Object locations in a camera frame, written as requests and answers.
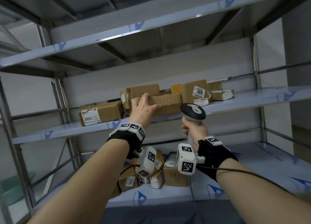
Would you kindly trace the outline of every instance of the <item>forearm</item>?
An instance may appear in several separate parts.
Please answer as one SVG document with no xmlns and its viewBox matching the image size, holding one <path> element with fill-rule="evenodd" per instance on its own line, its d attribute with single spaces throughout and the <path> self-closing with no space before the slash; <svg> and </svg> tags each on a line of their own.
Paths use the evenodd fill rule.
<svg viewBox="0 0 311 224">
<path fill-rule="evenodd" d="M 234 159 L 220 168 L 250 172 Z M 217 182 L 247 224 L 310 223 L 311 205 L 259 177 L 234 171 L 217 171 Z"/>
<path fill-rule="evenodd" d="M 29 223 L 99 223 L 128 152 L 127 141 L 108 141 Z"/>
</svg>

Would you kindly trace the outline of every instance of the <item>person's left arm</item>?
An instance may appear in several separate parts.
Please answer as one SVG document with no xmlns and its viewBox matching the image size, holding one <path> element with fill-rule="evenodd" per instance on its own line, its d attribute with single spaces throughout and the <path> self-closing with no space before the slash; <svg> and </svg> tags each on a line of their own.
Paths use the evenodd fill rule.
<svg viewBox="0 0 311 224">
<path fill-rule="evenodd" d="M 129 122 L 149 126 L 159 105 L 148 105 L 144 94 L 134 103 Z M 123 139 L 111 139 L 102 146 L 28 222 L 29 224 L 99 223 L 105 206 L 115 188 L 129 144 Z"/>
</svg>

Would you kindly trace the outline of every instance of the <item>person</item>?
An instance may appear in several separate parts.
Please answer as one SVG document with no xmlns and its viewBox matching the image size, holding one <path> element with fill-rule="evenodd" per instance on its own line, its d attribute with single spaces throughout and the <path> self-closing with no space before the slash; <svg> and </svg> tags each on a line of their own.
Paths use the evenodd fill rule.
<svg viewBox="0 0 311 224">
<path fill-rule="evenodd" d="M 159 105 L 150 106 L 148 97 L 144 94 L 139 105 L 134 102 L 129 119 L 145 129 L 150 125 L 154 111 L 160 108 Z M 182 122 L 183 132 L 188 136 L 189 130 L 194 141 L 193 150 L 198 151 L 198 141 L 208 136 L 208 128 L 203 123 L 197 126 L 185 117 Z M 28 223 L 99 223 L 129 151 L 127 140 L 109 140 Z M 234 158 L 224 158 L 219 168 L 251 171 Z M 213 175 L 248 224 L 311 223 L 311 205 L 264 179 L 235 171 L 217 170 Z"/>
</svg>

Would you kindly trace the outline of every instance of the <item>black wrist strap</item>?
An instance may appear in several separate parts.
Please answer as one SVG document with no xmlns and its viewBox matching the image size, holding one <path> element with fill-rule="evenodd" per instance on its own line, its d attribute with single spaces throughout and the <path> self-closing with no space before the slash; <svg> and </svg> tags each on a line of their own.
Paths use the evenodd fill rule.
<svg viewBox="0 0 311 224">
<path fill-rule="evenodd" d="M 199 150 L 197 152 L 198 156 L 205 157 L 204 165 L 206 167 L 211 168 L 219 168 L 220 164 L 228 158 L 232 158 L 236 161 L 238 159 L 236 156 L 230 152 L 226 147 L 223 145 L 214 146 L 208 140 L 199 140 Z M 216 180 L 216 172 L 217 170 L 214 169 L 202 169 L 198 167 L 198 170 L 208 175 L 213 180 Z"/>
<path fill-rule="evenodd" d="M 145 135 L 143 136 L 143 139 L 140 141 L 136 134 L 129 132 L 129 131 L 116 131 L 114 134 L 112 134 L 108 139 L 107 142 L 111 139 L 124 139 L 128 142 L 130 145 L 130 153 L 132 153 L 135 149 L 137 149 L 139 146 L 142 145 L 142 141 L 144 140 Z"/>
</svg>

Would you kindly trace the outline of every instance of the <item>wrist-mounted device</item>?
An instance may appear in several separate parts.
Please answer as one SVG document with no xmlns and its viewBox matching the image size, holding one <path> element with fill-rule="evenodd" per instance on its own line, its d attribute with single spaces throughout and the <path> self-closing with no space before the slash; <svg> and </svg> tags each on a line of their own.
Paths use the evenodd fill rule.
<svg viewBox="0 0 311 224">
<path fill-rule="evenodd" d="M 109 134 L 107 142 L 111 139 L 124 139 L 130 145 L 130 153 L 142 145 L 145 139 L 145 129 L 138 123 L 123 123 Z"/>
<path fill-rule="evenodd" d="M 238 161 L 236 156 L 214 136 L 205 137 L 199 140 L 199 150 L 197 153 L 189 144 L 179 144 L 177 150 L 177 168 L 181 174 L 193 175 L 196 168 L 216 181 L 214 169 L 202 169 L 197 164 L 204 164 L 205 167 L 218 168 L 219 165 L 228 158 Z"/>
</svg>

